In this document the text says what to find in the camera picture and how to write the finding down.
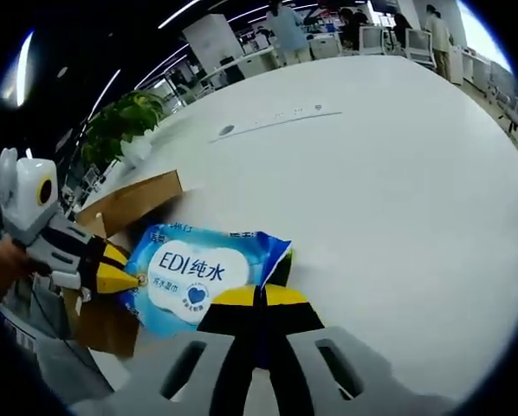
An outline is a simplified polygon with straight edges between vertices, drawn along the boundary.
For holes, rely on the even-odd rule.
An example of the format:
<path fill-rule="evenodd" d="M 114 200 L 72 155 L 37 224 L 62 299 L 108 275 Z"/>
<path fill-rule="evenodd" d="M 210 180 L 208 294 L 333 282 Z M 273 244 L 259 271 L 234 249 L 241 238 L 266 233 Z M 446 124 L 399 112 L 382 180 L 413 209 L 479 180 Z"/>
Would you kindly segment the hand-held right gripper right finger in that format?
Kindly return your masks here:
<path fill-rule="evenodd" d="M 325 326 L 297 290 L 268 284 L 260 356 L 282 415 L 413 415 L 413 393 L 386 359 L 341 327 Z"/>

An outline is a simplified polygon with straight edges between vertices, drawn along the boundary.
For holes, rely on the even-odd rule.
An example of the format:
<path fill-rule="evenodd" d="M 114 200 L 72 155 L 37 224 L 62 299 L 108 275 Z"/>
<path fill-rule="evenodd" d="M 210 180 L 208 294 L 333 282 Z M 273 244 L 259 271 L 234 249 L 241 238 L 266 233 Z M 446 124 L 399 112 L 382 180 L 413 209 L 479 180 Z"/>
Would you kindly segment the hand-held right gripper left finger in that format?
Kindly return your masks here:
<path fill-rule="evenodd" d="M 253 367 L 234 335 L 180 332 L 133 359 L 126 382 L 73 415 L 244 415 Z"/>

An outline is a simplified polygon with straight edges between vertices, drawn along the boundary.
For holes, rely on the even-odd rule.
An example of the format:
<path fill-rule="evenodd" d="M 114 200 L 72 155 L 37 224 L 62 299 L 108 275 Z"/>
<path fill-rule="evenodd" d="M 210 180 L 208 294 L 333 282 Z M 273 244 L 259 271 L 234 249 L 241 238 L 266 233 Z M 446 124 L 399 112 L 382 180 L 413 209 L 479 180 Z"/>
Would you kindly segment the person's left hand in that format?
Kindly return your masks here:
<path fill-rule="evenodd" d="M 8 236 L 0 239 L 0 301 L 15 282 L 28 278 L 29 274 L 25 251 Z"/>

